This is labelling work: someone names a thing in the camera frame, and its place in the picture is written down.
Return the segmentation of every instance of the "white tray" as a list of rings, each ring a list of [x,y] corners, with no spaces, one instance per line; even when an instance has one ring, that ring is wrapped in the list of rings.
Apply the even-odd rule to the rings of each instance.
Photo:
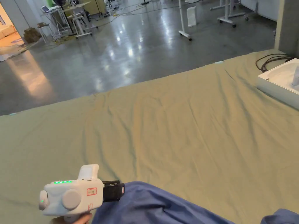
[[[259,75],[257,88],[299,109],[299,85],[292,85],[297,66],[299,59],[293,59]]]

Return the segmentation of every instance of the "gray pillar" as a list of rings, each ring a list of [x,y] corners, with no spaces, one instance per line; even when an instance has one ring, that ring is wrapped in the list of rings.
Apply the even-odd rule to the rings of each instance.
[[[299,56],[299,1],[280,0],[275,49]]]

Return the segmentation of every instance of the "green led light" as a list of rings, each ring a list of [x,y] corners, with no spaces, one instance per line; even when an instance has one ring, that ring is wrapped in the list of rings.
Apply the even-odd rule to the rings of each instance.
[[[55,181],[54,184],[62,184],[62,183],[72,183],[71,180],[64,180],[64,181]]]

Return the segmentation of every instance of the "monitor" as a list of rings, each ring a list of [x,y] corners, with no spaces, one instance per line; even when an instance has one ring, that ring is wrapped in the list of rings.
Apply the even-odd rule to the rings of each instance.
[[[49,8],[48,8],[47,6],[45,6],[45,5],[42,6],[41,8],[42,8],[46,13],[50,11]]]

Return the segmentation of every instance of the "laptop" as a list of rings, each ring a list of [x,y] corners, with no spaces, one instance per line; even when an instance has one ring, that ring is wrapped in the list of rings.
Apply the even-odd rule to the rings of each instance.
[[[42,8],[42,10],[44,10],[46,13],[49,13],[51,10],[47,7],[47,6],[42,6],[41,7]]]

